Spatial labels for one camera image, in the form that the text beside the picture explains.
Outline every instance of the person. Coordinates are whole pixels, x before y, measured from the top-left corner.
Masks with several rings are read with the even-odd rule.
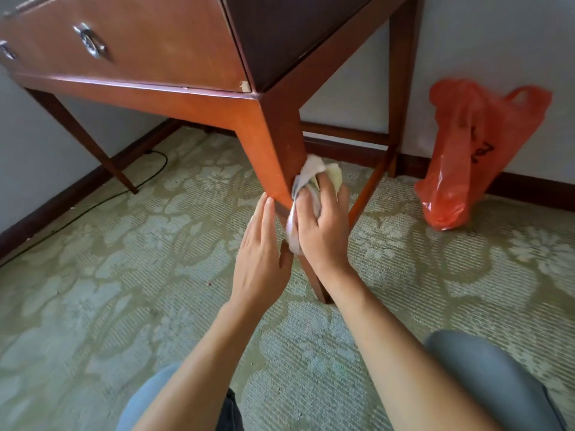
[[[369,291],[347,257],[349,192],[318,175],[296,200],[299,242],[331,294],[396,431],[564,430],[545,387],[498,347],[440,331],[422,345]],[[163,369],[128,402],[117,431],[243,430],[234,370],[263,314],[284,291],[293,255],[278,251],[274,201],[260,198],[237,254],[232,294],[179,365]]]

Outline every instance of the person's right arm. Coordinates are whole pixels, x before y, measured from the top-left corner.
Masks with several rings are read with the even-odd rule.
[[[369,291],[347,258],[349,192],[336,197],[325,174],[321,214],[307,189],[296,201],[301,248],[353,335],[396,431],[500,430],[497,423],[427,354],[421,343]]]

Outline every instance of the person's left hand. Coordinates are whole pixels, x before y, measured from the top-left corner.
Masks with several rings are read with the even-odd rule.
[[[275,202],[264,192],[237,253],[230,301],[241,302],[263,316],[284,292],[292,262],[287,242],[282,242],[278,253]]]

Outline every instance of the black cable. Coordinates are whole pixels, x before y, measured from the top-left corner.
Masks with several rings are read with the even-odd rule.
[[[145,185],[148,181],[150,181],[151,179],[153,179],[156,175],[158,175],[160,172],[162,172],[164,170],[164,168],[168,165],[168,156],[166,156],[164,153],[161,153],[160,151],[156,151],[156,150],[150,150],[150,151],[146,151],[144,154],[151,154],[151,153],[156,153],[156,154],[160,154],[162,156],[164,156],[164,164],[162,165],[162,167],[160,168],[159,171],[157,171],[156,173],[154,173],[154,175],[152,175],[151,177],[147,178],[146,180],[142,181],[140,184],[138,184],[136,186],[136,189],[138,189],[139,187]],[[71,225],[73,223],[75,223],[78,219],[80,219],[82,216],[84,216],[86,213],[88,213],[89,211],[94,210],[96,207],[101,206],[104,203],[107,203],[108,201],[113,200],[114,198],[118,198],[120,195],[124,195],[127,194],[129,192],[129,190],[125,190],[124,192],[120,192],[119,194],[113,195],[109,198],[106,198],[104,201],[101,201],[93,206],[90,207],[90,209],[86,210],[85,212],[83,212],[82,214],[78,215],[77,217],[75,217],[74,219],[72,219],[71,221],[69,221],[68,223],[62,225],[60,228],[58,228],[57,230],[54,230],[53,232],[51,232],[50,234],[48,234],[46,237],[43,237],[42,239],[38,240],[38,242],[36,242],[33,245],[28,246],[26,249],[23,249],[22,251],[20,251],[19,253],[17,253],[16,255],[14,255],[13,257],[11,257],[10,259],[6,260],[4,263],[0,264],[0,269],[2,269],[4,266],[6,266],[8,263],[10,263],[11,261],[17,259],[19,256],[21,256],[22,254],[24,254],[27,251],[30,251],[32,248],[40,245],[42,242],[44,242],[46,239],[54,236],[54,234],[59,233],[60,231],[62,231],[64,228],[66,228],[68,225]]]

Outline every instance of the silver handle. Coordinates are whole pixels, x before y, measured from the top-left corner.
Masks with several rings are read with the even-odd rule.
[[[80,25],[74,26],[74,31],[80,36],[82,43],[92,57],[99,59],[106,55],[105,45],[99,42],[98,37],[90,30],[90,27],[81,23]]]
[[[10,47],[8,47],[8,43],[6,41],[0,41],[0,51],[3,52],[4,56],[11,60],[15,60],[17,58],[16,54],[10,50]]]

